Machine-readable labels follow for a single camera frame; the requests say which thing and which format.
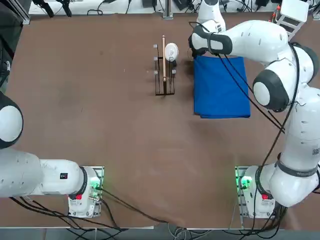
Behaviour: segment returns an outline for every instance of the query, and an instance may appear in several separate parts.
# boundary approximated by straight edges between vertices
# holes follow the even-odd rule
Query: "green indicator light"
[[[243,176],[243,178],[241,179],[241,185],[244,189],[249,188],[250,183],[252,181],[252,177],[250,176]]]

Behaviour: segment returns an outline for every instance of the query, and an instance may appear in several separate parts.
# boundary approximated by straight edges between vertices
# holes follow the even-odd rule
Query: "metal frame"
[[[164,12],[162,15],[163,19],[174,19],[174,14],[171,12],[171,0],[165,0]]]
[[[27,13],[27,11],[24,9],[24,7],[20,4],[19,0],[3,0],[3,1],[7,2],[11,6],[11,8],[13,9],[13,12],[17,14],[18,17],[21,18],[23,25],[30,24],[30,16]]]

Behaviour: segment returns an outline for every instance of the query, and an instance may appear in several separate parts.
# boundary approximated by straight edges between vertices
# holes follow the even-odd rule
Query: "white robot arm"
[[[100,214],[98,190],[102,168],[64,159],[39,159],[8,148],[22,134],[23,115],[18,105],[0,91],[0,198],[29,195],[68,195],[69,214],[91,218]]]
[[[299,84],[293,99],[298,66],[284,28],[260,20],[246,21],[223,32],[217,31],[216,25],[210,19],[194,28],[189,38],[192,55],[196,57],[208,51],[260,62],[265,69],[253,82],[258,103],[275,112],[294,105],[285,126],[283,152],[277,162],[262,170],[251,166],[243,178],[249,216],[253,218],[255,212],[255,218],[268,218],[275,201],[291,207],[319,184],[320,90],[308,85],[318,72],[319,60],[310,48],[294,46],[299,60]]]

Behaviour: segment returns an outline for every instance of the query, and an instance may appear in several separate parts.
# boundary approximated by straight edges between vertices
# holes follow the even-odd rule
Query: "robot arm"
[[[308,47],[295,45],[299,60],[299,84],[295,99],[297,62],[284,28],[267,21],[250,20],[223,32],[212,19],[197,25],[189,38],[193,56],[226,54],[262,63],[265,69],[253,82],[256,100],[265,108],[281,112],[294,104],[285,126],[283,152],[276,163],[262,170],[250,166],[243,194],[250,217],[268,218],[275,201],[285,207],[301,202],[319,184],[320,90],[308,86],[317,74],[319,60]],[[251,196],[257,191],[255,208]]]

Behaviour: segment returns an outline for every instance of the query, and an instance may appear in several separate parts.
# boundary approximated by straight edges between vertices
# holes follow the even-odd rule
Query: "wire bundle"
[[[173,237],[173,240],[179,240],[180,237],[183,237],[184,240],[187,240],[188,234],[190,235],[189,240],[200,239],[200,238],[202,238],[212,232],[212,230],[205,230],[204,232],[197,232],[194,230],[188,230],[187,228],[178,226],[175,228],[174,233],[172,233],[170,230],[169,223],[167,223],[167,227],[168,227],[168,231],[169,231],[170,235]]]
[[[205,29],[207,32],[210,32],[210,31],[208,31],[208,29],[206,29],[202,24],[200,24],[200,23],[198,23],[198,22],[197,22],[197,24],[199,24],[199,25],[200,25],[203,29]],[[290,43],[289,45],[290,45],[290,47],[291,47],[291,49],[292,49],[292,52],[293,52],[293,55],[294,55],[294,58],[295,58],[295,61],[296,61],[296,69],[297,69],[297,71],[296,71],[296,83],[295,83],[294,93],[293,93],[293,97],[292,97],[292,101],[295,102],[295,99],[296,99],[296,96],[297,96],[297,92],[298,92],[298,86],[299,86],[300,64],[299,64],[298,54],[297,54],[297,52],[296,52],[296,50],[295,50],[295,48],[294,48],[294,46],[297,45],[297,43]],[[273,119],[275,119],[276,122],[274,122],[272,119],[270,119],[270,118],[258,107],[258,105],[257,105],[255,102],[253,102],[253,101],[250,99],[250,97],[246,94],[246,92],[241,88],[241,86],[240,86],[239,83],[237,82],[236,78],[232,75],[232,73],[231,73],[230,70],[228,69],[227,65],[224,63],[224,61],[223,61],[223,59],[221,58],[221,56],[220,56],[219,54],[215,54],[215,55],[217,55],[217,56],[220,58],[223,66],[224,66],[225,69],[228,71],[228,73],[229,73],[230,76],[232,77],[233,81],[236,83],[236,85],[239,87],[239,89],[243,92],[243,94],[245,94],[245,96],[246,96],[246,97],[250,100],[250,102],[259,110],[259,112],[261,112],[270,122],[272,122],[272,123],[279,129],[279,131],[278,131],[278,133],[277,133],[277,135],[276,135],[276,137],[275,137],[275,139],[274,139],[274,141],[273,141],[273,143],[272,143],[272,145],[271,145],[271,148],[269,149],[269,151],[268,151],[265,159],[264,159],[263,162],[262,162],[262,165],[261,165],[261,171],[262,171],[262,168],[265,166],[265,164],[266,164],[269,156],[271,155],[271,153],[272,153],[272,151],[273,151],[273,149],[274,149],[274,147],[275,147],[275,145],[276,145],[276,143],[277,143],[277,141],[278,141],[281,133],[285,133],[285,128],[284,128],[284,126],[285,126],[286,122],[288,121],[288,118],[289,118],[289,116],[290,116],[290,113],[291,113],[291,111],[292,111],[292,109],[293,109],[294,104],[292,103],[292,104],[289,105],[288,112],[287,112],[287,114],[286,114],[286,116],[285,116],[284,121],[283,121],[282,124],[280,124],[280,122],[276,119],[276,117],[273,116],[273,115],[271,114],[271,112],[269,112],[269,114],[272,115]],[[245,78],[244,78],[243,76],[241,76],[240,73],[236,70],[236,68],[231,64],[231,62],[230,62],[230,60],[228,59],[228,57],[227,57],[226,55],[224,55],[224,56],[225,56],[225,58],[227,59],[227,61],[229,62],[229,64],[230,64],[230,65],[233,67],[233,69],[236,71],[236,73],[239,75],[239,77],[240,77],[243,81],[245,81],[246,85],[248,86],[248,88],[250,89],[250,91],[253,93],[253,90],[252,90],[251,87],[248,85],[248,83],[247,83],[247,81],[245,80]],[[279,207],[275,208],[273,214],[270,215],[270,217],[269,217],[269,218],[267,219],[267,221],[265,222],[264,226],[263,226],[261,229],[259,229],[259,230],[255,230],[255,222],[256,222],[255,212],[256,212],[257,192],[258,192],[258,188],[255,189],[255,194],[254,194],[254,200],[253,200],[253,201],[254,201],[254,202],[253,202],[253,224],[252,224],[251,230],[249,230],[247,233],[243,233],[243,232],[240,231],[239,234],[237,234],[237,233],[232,233],[232,232],[227,232],[227,231],[224,231],[224,232],[226,232],[226,233],[228,233],[228,234],[232,234],[232,235],[242,235],[242,237],[241,237],[239,240],[242,240],[242,239],[244,239],[245,237],[250,236],[250,235],[257,235],[258,237],[263,238],[263,239],[270,239],[270,238],[273,238],[273,237],[278,233],[278,230],[279,230],[279,228],[280,228],[281,221],[282,221],[283,217],[285,216],[285,214],[286,214],[286,212],[287,212],[287,208],[284,207],[284,206],[281,206],[281,205],[280,205]],[[268,224],[269,220],[271,219],[272,215],[275,215],[276,217],[274,218],[274,220],[272,220],[272,223],[267,226],[267,224]],[[272,236],[264,237],[264,236],[260,236],[260,235],[259,235],[259,233],[266,232],[266,231],[270,231],[270,230],[273,230],[273,229],[275,229],[275,228],[276,228],[276,231],[275,231],[275,233],[274,233]]]

